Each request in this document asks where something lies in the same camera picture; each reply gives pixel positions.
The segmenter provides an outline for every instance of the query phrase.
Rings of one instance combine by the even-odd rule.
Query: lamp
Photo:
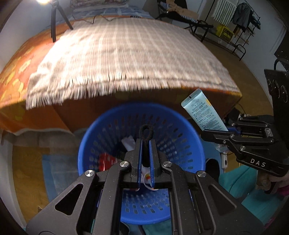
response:
[[[50,3],[52,5],[52,9],[51,9],[51,37],[52,37],[53,42],[56,41],[56,10],[59,11],[61,16],[65,20],[66,24],[69,26],[69,28],[71,30],[73,30],[73,27],[72,27],[71,23],[69,22],[66,14],[64,13],[64,10],[59,5],[58,0],[37,0],[37,2],[39,2],[40,4]]]

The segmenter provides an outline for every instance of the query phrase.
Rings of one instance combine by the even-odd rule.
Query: plaid blanket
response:
[[[26,108],[116,91],[211,88],[240,92],[189,31],[151,19],[74,23],[31,74]]]

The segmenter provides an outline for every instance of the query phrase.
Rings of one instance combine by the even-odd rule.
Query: metal screw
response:
[[[121,167],[128,167],[129,166],[129,162],[128,161],[122,161],[119,165]]]
[[[198,172],[197,172],[197,175],[199,176],[199,177],[206,177],[206,175],[207,175],[207,173],[206,172],[204,172],[203,170],[199,170]]]
[[[91,177],[91,176],[94,175],[94,171],[93,171],[93,170],[87,170],[87,171],[85,172],[85,175],[86,175],[87,177]]]
[[[163,162],[163,166],[164,167],[171,167],[172,166],[172,163],[170,161],[164,161]]]

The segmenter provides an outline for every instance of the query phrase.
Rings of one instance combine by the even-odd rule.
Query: yellow crate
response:
[[[216,35],[229,43],[234,36],[234,33],[226,26],[219,25],[217,27]]]

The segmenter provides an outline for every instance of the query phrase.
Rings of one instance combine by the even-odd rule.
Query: striped towel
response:
[[[160,5],[161,5],[164,9],[169,9],[169,8],[171,8],[170,4],[167,4],[167,3],[162,2],[162,1],[160,2]],[[197,23],[197,22],[198,22],[196,19],[194,19],[194,18],[192,18],[192,17],[188,17],[188,16],[184,16],[184,15],[180,15],[180,16],[183,17],[184,19],[190,20],[190,21],[192,21],[192,22],[194,22],[194,23]]]
[[[228,26],[235,13],[237,4],[238,0],[218,0],[212,17],[220,24]]]

